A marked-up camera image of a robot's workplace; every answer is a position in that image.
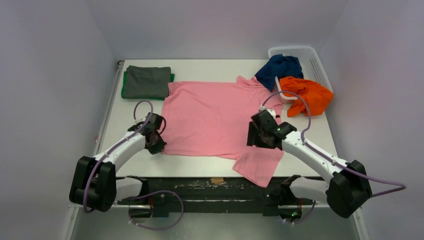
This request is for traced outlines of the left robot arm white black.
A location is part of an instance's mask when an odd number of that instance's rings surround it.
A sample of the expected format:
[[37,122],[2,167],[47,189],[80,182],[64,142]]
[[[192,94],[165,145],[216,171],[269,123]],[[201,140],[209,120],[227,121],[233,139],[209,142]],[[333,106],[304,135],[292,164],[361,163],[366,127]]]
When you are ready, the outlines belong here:
[[76,164],[69,192],[71,203],[83,206],[87,213],[106,212],[118,201],[130,198],[138,205],[149,199],[146,179],[137,176],[118,177],[118,170],[135,154],[147,150],[161,153],[166,142],[161,134],[166,119],[148,113],[145,121],[131,126],[112,147],[95,156],[82,156]]

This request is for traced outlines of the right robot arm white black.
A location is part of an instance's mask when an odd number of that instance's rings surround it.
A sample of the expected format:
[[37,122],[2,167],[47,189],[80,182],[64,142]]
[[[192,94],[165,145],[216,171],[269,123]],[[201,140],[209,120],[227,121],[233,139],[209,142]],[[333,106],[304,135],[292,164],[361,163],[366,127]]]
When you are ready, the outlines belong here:
[[276,121],[275,112],[264,108],[251,116],[247,145],[279,149],[316,171],[321,180],[293,175],[277,189],[279,205],[309,199],[327,204],[338,216],[350,217],[368,199],[372,189],[364,165],[357,160],[348,162],[331,155],[307,140],[288,122]]

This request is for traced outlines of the pink t shirt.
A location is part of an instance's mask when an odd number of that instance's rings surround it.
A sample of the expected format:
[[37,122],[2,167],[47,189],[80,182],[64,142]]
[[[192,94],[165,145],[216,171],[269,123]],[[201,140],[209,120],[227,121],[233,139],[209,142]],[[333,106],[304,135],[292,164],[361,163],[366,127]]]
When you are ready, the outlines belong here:
[[284,153],[247,145],[249,122],[261,105],[280,114],[283,104],[256,78],[235,82],[168,84],[161,115],[164,154],[234,160],[233,170],[259,187],[269,185]]

